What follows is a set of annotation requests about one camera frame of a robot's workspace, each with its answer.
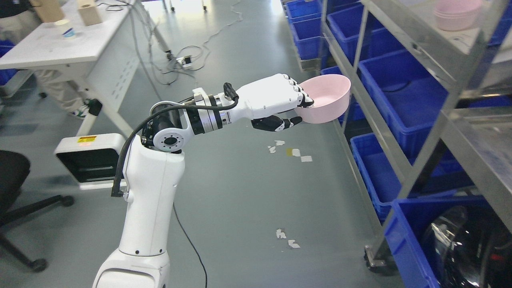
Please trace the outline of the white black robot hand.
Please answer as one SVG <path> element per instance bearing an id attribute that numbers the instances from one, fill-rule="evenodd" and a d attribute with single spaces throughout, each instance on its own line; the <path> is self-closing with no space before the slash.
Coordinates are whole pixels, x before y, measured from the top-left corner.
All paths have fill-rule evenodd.
<path id="1" fill-rule="evenodd" d="M 259 130 L 279 132 L 302 122 L 302 117 L 280 118 L 276 113 L 308 108 L 314 100 L 290 76 L 275 74 L 243 85 L 236 90 L 238 104 L 228 110 L 233 122 L 241 118 L 251 120 L 252 127 Z"/>

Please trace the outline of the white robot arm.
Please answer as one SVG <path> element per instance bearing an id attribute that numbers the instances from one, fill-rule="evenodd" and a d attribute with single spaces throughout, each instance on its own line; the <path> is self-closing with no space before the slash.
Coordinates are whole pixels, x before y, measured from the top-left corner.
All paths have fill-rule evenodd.
<path id="1" fill-rule="evenodd" d="M 194 89 L 185 103 L 154 104 L 121 149 L 113 197 L 128 204 L 119 247 L 101 265 L 94 288 L 166 288 L 168 231 L 174 196 L 184 175 L 183 146 L 196 134 L 220 129 L 238 105 L 231 84 L 209 95 Z"/>

